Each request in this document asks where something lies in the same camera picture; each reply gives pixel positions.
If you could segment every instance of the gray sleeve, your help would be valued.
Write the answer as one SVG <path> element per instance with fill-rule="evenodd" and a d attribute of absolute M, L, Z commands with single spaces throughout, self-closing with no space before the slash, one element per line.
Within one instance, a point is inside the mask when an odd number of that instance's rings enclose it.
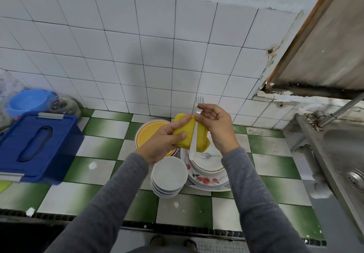
<path fill-rule="evenodd" d="M 110 252 L 126 213 L 148 174 L 148 163 L 132 153 L 86 208 L 46 252 Z"/>
<path fill-rule="evenodd" d="M 309 252 L 243 148 L 222 159 L 250 252 Z"/>

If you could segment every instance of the cleaning cloth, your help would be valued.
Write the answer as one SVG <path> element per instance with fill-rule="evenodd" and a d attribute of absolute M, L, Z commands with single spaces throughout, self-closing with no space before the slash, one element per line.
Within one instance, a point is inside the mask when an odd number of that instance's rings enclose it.
<path fill-rule="evenodd" d="M 185 114 L 177 114 L 174 121 L 176 122 L 178 120 L 181 120 L 185 116 L 186 116 Z M 192 116 L 191 120 L 189 120 L 187 124 L 185 124 L 183 127 L 176 129 L 172 132 L 172 134 L 178 134 L 178 133 L 181 133 L 184 131 L 187 133 L 186 138 L 182 142 L 175 144 L 177 147 L 181 147 L 181 148 L 187 149 L 187 150 L 190 149 L 193 130 L 195 128 L 195 123 L 196 123 L 196 119 L 195 119 L 195 117 Z M 207 131 L 208 131 L 208 128 L 206 126 L 204 126 L 201 123 L 197 123 L 196 151 L 199 153 L 204 152 L 210 145 L 210 140 L 207 138 Z"/>

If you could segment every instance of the drain strainer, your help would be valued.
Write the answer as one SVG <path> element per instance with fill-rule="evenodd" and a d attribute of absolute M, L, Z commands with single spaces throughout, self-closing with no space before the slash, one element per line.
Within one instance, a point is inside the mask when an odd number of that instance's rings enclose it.
<path fill-rule="evenodd" d="M 352 187 L 364 193 L 364 174 L 361 171 L 353 168 L 346 173 L 346 178 Z"/>

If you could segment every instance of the person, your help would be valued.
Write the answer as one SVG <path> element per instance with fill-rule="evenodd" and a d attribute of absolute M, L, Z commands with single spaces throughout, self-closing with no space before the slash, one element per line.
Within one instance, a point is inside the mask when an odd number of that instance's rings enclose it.
<path fill-rule="evenodd" d="M 210 129 L 226 169 L 240 224 L 249 250 L 260 252 L 309 252 L 257 174 L 234 134 L 230 115 L 215 104 L 199 104 L 198 122 Z M 172 135 L 191 114 L 162 126 L 145 144 L 129 154 L 113 177 L 86 208 L 53 241 L 46 252 L 110 252 L 124 217 L 148 174 L 148 166 L 163 159 L 186 133 Z M 191 246 L 143 246 L 132 252 L 191 252 Z"/>

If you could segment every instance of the blue bowl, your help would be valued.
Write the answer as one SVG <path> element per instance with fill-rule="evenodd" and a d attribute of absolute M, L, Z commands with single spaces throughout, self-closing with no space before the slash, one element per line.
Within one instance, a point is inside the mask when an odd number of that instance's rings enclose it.
<path fill-rule="evenodd" d="M 22 90 L 9 101 L 7 112 L 17 117 L 28 111 L 44 112 L 48 110 L 49 101 L 56 95 L 40 89 Z"/>

